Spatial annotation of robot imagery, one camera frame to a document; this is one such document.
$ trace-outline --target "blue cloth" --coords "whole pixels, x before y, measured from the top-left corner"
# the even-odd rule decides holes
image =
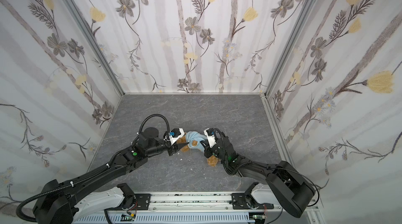
[[[193,146],[193,141],[197,141],[197,146]],[[207,140],[207,136],[198,133],[197,131],[189,131],[186,134],[186,142],[188,142],[188,147],[191,149],[198,149],[204,152],[204,147],[201,145],[200,141]]]

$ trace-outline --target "gray floor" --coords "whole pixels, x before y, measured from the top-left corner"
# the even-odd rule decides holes
[[[91,169],[109,161],[113,153],[130,145],[145,117],[160,113],[170,128],[202,133],[216,127],[229,136],[235,151],[252,160],[277,163],[280,156],[259,95],[125,95],[93,160]],[[145,127],[165,131],[161,118]],[[167,152],[99,191],[127,183],[133,191],[243,191],[255,180],[228,176],[222,165],[211,167],[198,150]]]

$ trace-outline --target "metal frame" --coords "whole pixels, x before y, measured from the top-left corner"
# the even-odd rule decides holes
[[[302,6],[299,17],[296,20],[296,24],[289,36],[289,39],[285,45],[285,48],[283,49],[281,57],[279,58],[279,62],[275,68],[274,74],[273,74],[271,80],[269,81],[268,87],[265,91],[265,96],[268,96],[272,92],[272,89],[274,88],[275,83],[278,81],[279,75],[284,67],[284,64],[287,61],[287,59],[289,58],[291,50],[292,50],[294,44],[296,43],[296,39],[299,36],[301,30],[303,29],[303,26],[305,25],[308,15],[309,15],[310,11],[312,10],[312,7],[314,6],[315,2],[316,2],[316,0],[305,0],[305,3]]]
[[[112,69],[110,68],[109,64],[107,63],[107,60],[106,60],[105,56],[103,55],[102,51],[100,50],[95,37],[93,36],[92,32],[89,31],[87,23],[86,23],[84,17],[81,15],[77,5],[75,4],[75,2],[73,0],[63,0],[63,2],[67,6],[67,9],[70,12],[70,14],[72,15],[74,21],[77,23],[78,28],[84,34],[84,37],[88,41],[92,50],[98,56],[100,64],[102,65],[103,69],[109,76],[113,85],[116,87],[118,93],[120,94],[120,96],[123,96],[124,95],[123,88],[120,86],[120,83],[118,82]]]

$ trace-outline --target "wallpapered wall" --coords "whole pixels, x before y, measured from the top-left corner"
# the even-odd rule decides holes
[[[326,222],[402,217],[402,0],[317,0],[274,91]]]
[[[263,92],[304,0],[74,0],[126,92]]]
[[[0,219],[22,223],[18,202],[86,172],[120,96],[62,0],[0,2]]]

